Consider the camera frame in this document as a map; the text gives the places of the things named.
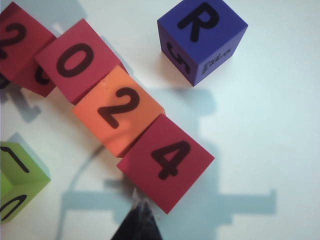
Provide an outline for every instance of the red block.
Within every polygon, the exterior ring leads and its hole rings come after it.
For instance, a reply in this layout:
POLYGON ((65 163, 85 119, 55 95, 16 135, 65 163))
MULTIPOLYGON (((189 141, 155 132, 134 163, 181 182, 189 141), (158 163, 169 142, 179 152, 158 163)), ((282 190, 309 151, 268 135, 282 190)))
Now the red block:
POLYGON ((168 214, 213 160, 161 114, 117 167, 168 214))
POLYGON ((0 72, 10 81, 46 97, 55 84, 34 56, 56 37, 12 2, 0 14, 0 72))
POLYGON ((35 57, 72 104, 121 61, 84 20, 80 20, 35 57))

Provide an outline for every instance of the white table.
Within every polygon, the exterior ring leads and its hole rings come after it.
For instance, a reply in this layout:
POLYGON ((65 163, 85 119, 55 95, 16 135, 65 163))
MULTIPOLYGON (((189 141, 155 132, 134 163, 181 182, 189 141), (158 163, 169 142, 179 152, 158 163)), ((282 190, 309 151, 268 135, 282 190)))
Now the white table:
MULTIPOLYGON (((164 240, 319 239, 320 1, 227 0, 249 27, 196 87, 160 50, 156 21, 178 2, 16 1, 56 36, 85 18, 216 157, 169 215, 152 205, 164 240)), ((51 176, 1 239, 107 240, 129 211, 134 185, 72 107, 57 88, 1 92, 1 139, 27 143, 51 176)))

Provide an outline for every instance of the number block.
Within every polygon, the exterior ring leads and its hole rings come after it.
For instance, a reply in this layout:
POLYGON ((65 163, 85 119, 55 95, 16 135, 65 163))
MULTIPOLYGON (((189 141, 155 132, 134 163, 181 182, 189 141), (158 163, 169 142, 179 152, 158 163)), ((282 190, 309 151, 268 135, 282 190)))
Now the number block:
POLYGON ((165 111, 120 66, 116 66, 73 109, 73 113, 116 157, 165 111))
POLYGON ((0 14, 1 74, 9 81, 46 97, 56 85, 34 56, 56 37, 37 20, 12 2, 0 14))
POLYGON ((1 142, 1 223, 13 219, 50 179, 18 143, 1 142))
POLYGON ((161 114, 117 167, 168 214, 213 160, 161 114))
POLYGON ((77 104, 121 61, 81 19, 35 59, 72 104, 77 104))
POLYGON ((222 0, 183 0, 157 24, 162 52, 193 86, 234 54, 248 27, 222 0))

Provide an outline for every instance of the black letter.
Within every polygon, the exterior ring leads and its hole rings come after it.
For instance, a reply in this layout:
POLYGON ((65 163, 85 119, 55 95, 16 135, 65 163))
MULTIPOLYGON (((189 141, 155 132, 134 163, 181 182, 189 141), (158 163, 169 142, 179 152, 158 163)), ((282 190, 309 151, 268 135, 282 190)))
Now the black letter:
POLYGON ((24 165, 24 163, 17 157, 17 155, 11 150, 10 147, 7 146, 0 146, 0 149, 4 152, 9 153, 9 155, 13 158, 13 160, 16 162, 16 164, 19 165, 19 167, 25 172, 30 173, 29 169, 24 165))
POLYGON ((192 42, 197 42, 199 40, 200 28, 212 29, 219 22, 219 14, 214 10, 208 3, 203 2, 195 10, 193 10, 189 15, 182 19, 178 24, 179 29, 184 29, 190 23, 192 23, 192 30, 190 39, 192 42), (210 15, 209 21, 202 21, 199 16, 207 12, 210 15))
POLYGON ((129 96, 130 101, 124 105, 118 106, 102 106, 98 108, 98 113, 104 120, 113 128, 119 127, 119 122, 112 116, 112 114, 122 114, 136 109, 140 102, 139 94, 130 87, 123 87, 116 91, 115 95, 118 98, 129 96))
MULTIPOLYGON (((14 30, 18 31, 17 35, 12 38, 0 40, 0 47, 15 45, 21 42, 27 35, 26 27, 20 23, 11 23, 5 28, 5 31, 8 33, 14 30)), ((7 57, 8 57, 7 53, 0 48, 0 59, 6 59, 7 57)))
POLYGON ((38 66, 38 68, 35 71, 34 78, 38 84, 47 85, 50 82, 50 79, 44 78, 42 76, 43 72, 43 68, 41 66, 38 66))
POLYGON ((187 141, 179 141, 172 145, 154 150, 151 153, 151 156, 163 167, 163 169, 159 172, 159 178, 166 180, 169 175, 176 176, 178 174, 177 166, 182 162, 183 159, 185 159, 190 152, 190 149, 190 144, 187 141), (165 155, 176 150, 178 150, 178 152, 170 161, 168 161, 165 158, 165 155))
POLYGON ((166 47, 168 48, 169 53, 174 58, 174 60, 176 60, 179 64, 184 64, 184 69, 185 69, 186 73, 189 74, 190 73, 190 66, 186 63, 185 60, 183 60, 183 58, 179 54, 177 54, 178 57, 176 57, 174 55, 174 53, 172 52, 173 46, 171 45, 170 42, 166 43, 166 47))
POLYGON ((2 212, 3 209, 5 209, 9 204, 13 203, 14 201, 19 201, 15 206, 14 208, 11 209, 11 211, 9 211, 7 213, 7 215, 5 215, 1 221, 4 221, 6 220, 27 198, 27 195, 20 195, 20 196, 17 196, 13 199, 11 199, 10 201, 8 201, 6 204, 4 204, 1 208, 0 208, 0 213, 2 212))
POLYGON ((92 48, 85 43, 78 43, 65 50, 65 52, 59 57, 58 62, 56 63, 56 69, 61 76, 71 78, 83 72, 91 64, 93 59, 94 51, 92 48), (85 51, 85 58, 78 66, 67 70, 65 68, 67 60, 80 51, 85 51))

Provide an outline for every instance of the toy block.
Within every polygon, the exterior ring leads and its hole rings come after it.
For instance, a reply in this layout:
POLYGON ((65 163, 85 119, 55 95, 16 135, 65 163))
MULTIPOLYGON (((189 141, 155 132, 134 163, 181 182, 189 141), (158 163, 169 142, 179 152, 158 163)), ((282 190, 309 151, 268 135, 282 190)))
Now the toy block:
POLYGON ((162 52, 192 86, 234 54, 248 27, 222 0, 183 0, 157 25, 162 52))
POLYGON ((34 56, 56 37, 14 2, 0 14, 0 22, 1 74, 46 97, 55 84, 39 74, 34 56))
POLYGON ((35 59, 74 105, 121 64, 84 19, 37 54, 35 59))
POLYGON ((117 167, 168 214, 213 160, 161 114, 117 167))
POLYGON ((12 220, 49 182, 18 143, 1 142, 1 224, 12 220))
POLYGON ((164 109, 116 66, 73 109, 116 157, 123 157, 164 109))

